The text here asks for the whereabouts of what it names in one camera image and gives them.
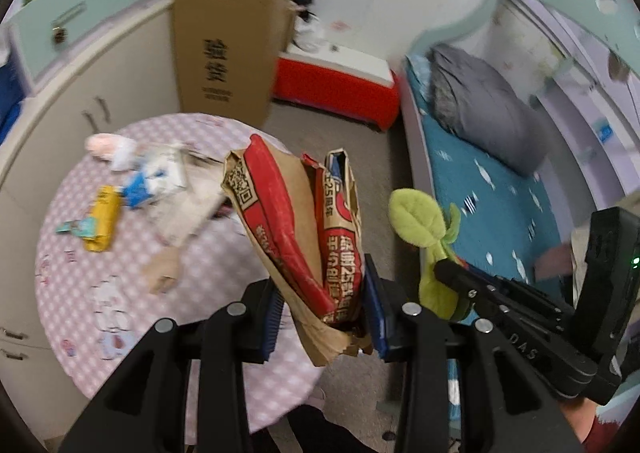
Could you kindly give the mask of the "person's right hand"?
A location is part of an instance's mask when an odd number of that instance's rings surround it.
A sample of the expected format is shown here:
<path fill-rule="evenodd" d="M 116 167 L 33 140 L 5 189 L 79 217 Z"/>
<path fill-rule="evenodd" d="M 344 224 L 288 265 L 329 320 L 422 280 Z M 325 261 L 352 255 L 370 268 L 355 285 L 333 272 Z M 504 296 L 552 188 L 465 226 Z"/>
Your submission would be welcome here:
<path fill-rule="evenodd" d="M 597 403 L 590 399 L 580 397 L 559 403 L 565 419 L 574 430 L 580 443 L 587 439 L 593 422 L 596 419 Z"/>

